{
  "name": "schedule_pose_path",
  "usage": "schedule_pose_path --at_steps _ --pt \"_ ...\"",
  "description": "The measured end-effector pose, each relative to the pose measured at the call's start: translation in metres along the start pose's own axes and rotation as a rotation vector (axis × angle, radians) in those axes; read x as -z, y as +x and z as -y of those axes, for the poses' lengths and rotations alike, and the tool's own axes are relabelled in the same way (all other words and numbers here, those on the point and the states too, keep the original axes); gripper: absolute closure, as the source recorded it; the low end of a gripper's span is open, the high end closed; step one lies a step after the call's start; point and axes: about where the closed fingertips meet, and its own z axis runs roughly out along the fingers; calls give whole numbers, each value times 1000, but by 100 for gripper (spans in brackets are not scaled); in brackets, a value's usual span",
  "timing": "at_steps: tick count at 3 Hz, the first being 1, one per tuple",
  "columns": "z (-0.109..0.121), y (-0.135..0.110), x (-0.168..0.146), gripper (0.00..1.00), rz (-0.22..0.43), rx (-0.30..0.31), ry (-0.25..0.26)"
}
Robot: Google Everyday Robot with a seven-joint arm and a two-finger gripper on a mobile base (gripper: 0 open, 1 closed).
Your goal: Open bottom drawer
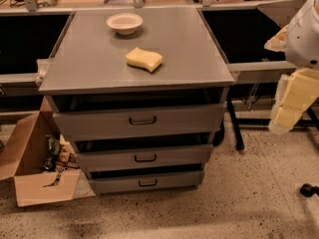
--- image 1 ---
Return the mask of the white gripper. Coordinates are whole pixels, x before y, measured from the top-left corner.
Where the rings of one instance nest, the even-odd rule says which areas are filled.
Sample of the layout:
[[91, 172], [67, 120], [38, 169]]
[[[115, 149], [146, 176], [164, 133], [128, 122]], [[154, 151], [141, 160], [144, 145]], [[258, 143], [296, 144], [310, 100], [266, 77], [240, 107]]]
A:
[[302, 114], [319, 98], [319, 71], [302, 68], [282, 75], [275, 94], [268, 128], [275, 134], [293, 129]]

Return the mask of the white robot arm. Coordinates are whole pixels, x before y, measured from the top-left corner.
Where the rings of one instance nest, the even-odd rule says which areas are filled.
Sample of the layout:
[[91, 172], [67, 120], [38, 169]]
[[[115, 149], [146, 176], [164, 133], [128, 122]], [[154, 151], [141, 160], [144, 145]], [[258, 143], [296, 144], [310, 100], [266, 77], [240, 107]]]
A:
[[284, 134], [319, 98], [319, 0], [307, 0], [264, 48], [284, 52], [296, 66], [293, 74], [281, 76], [270, 113], [269, 130]]

